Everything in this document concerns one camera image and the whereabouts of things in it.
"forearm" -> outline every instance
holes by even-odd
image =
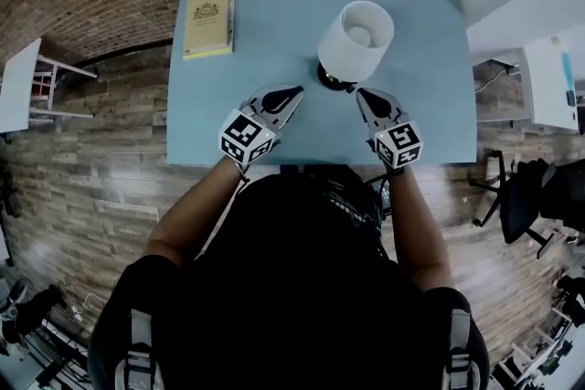
[[[236,165],[223,157],[166,212],[150,236],[145,255],[160,254],[177,265],[193,259],[209,239],[241,180]]]
[[[390,179],[396,253],[423,290],[451,286],[447,246],[409,167]]]

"table lamp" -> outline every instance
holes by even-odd
[[[317,75],[330,90],[346,90],[368,79],[394,37],[394,22],[380,5],[347,4],[317,47]]]

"wooden floor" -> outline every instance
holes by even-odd
[[[160,48],[111,59],[97,67],[98,82],[66,79],[59,85],[58,109],[92,112],[95,119],[39,126],[11,135],[11,145],[0,144],[22,213],[18,219],[5,216],[17,268],[10,278],[26,276],[37,290],[70,281],[68,288],[60,283],[70,305],[80,306],[90,292],[108,298],[124,268],[140,256],[157,219],[206,173],[165,163],[169,54]],[[495,72],[476,70],[476,86]],[[517,80],[502,77],[478,95],[478,109],[518,106],[520,96]],[[419,167],[416,176],[447,239],[456,285],[471,302],[495,363],[515,337],[546,318],[550,282],[573,258],[561,235],[537,261],[529,238],[504,243],[497,216],[483,229],[474,227],[472,218],[485,213],[492,196],[466,180],[470,174],[495,175],[494,164],[485,163],[490,149],[502,150],[508,165],[536,157],[562,163],[585,158],[585,140],[509,126],[480,127],[478,140],[480,163]],[[381,167],[355,169],[369,177]],[[252,170],[256,177],[270,172],[275,168]],[[546,235],[554,227],[567,231],[556,222],[537,224]],[[393,253],[389,222],[384,243]],[[88,298],[82,340],[102,305]]]

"book cover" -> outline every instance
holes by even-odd
[[[234,49],[234,15],[235,15],[235,0],[229,0],[228,8],[228,44],[225,47],[218,47],[206,51],[200,51],[192,54],[183,53],[183,60],[191,58],[205,58],[209,56],[223,56],[231,54]]]
[[[226,48],[229,43],[229,0],[188,0],[184,56]]]

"white desk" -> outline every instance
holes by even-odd
[[[52,119],[47,118],[30,118],[30,114],[93,118],[91,114],[77,114],[52,110],[53,93],[57,87],[56,80],[59,67],[93,78],[97,78],[97,75],[41,56],[38,54],[40,44],[41,38],[30,43],[6,62],[4,76],[2,78],[2,88],[0,89],[0,133],[28,129],[28,125],[32,121],[52,121]],[[35,72],[38,60],[52,65],[52,72]],[[41,81],[35,81],[35,76],[41,77]],[[44,77],[51,77],[49,84],[43,81]],[[34,83],[49,87],[47,109],[30,107],[30,95]]]
[[[529,121],[545,125],[579,130],[577,107],[569,106],[567,91],[575,92],[570,67],[563,63],[562,46],[547,37],[517,51],[522,77],[524,109],[496,111],[477,117],[487,121]]]

